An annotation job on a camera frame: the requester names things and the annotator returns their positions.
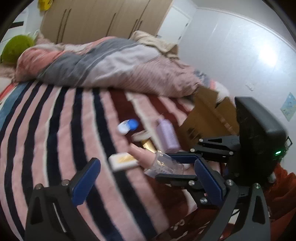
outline poster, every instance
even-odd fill
[[[296,99],[294,97],[294,95],[292,95],[292,93],[290,93],[285,101],[285,103],[283,104],[283,106],[281,107],[281,111],[284,114],[284,116],[286,117],[286,119],[288,121],[291,120],[291,118],[293,117],[293,115],[296,112]]]

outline pink object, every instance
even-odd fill
[[[132,143],[129,146],[128,153],[138,160],[140,166],[147,169],[151,168],[156,157],[155,153],[147,149],[137,147]]]
[[[163,118],[160,118],[157,121],[159,125],[156,127],[156,132],[161,141],[163,151],[166,153],[178,152],[181,147],[172,123]]]
[[[139,148],[134,144],[130,144],[128,153],[138,160],[139,165],[146,169],[150,169],[157,173],[165,174],[183,174],[184,166],[172,159],[165,153],[157,151],[153,153],[149,150]]]

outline blue cap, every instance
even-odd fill
[[[136,130],[139,126],[139,122],[136,119],[128,120],[127,124],[128,124],[131,131]]]

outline green cushion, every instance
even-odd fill
[[[17,35],[8,41],[1,54],[1,63],[16,65],[20,55],[29,47],[34,46],[34,40],[27,35]]]

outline blue gripper pad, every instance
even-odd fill
[[[197,158],[194,163],[195,174],[202,187],[207,193],[207,197],[213,205],[222,206],[226,186],[218,179],[214,178],[215,173],[203,158]]]
[[[72,202],[75,206],[83,204],[100,171],[100,160],[92,158],[87,165],[80,172],[77,172],[72,178],[70,194]]]
[[[183,164],[187,164],[187,163],[193,164],[197,158],[196,154],[188,155],[188,152],[178,152],[177,154],[170,154],[170,153],[166,153],[166,154],[171,158],[173,158],[174,160],[176,160],[178,163],[183,163]]]

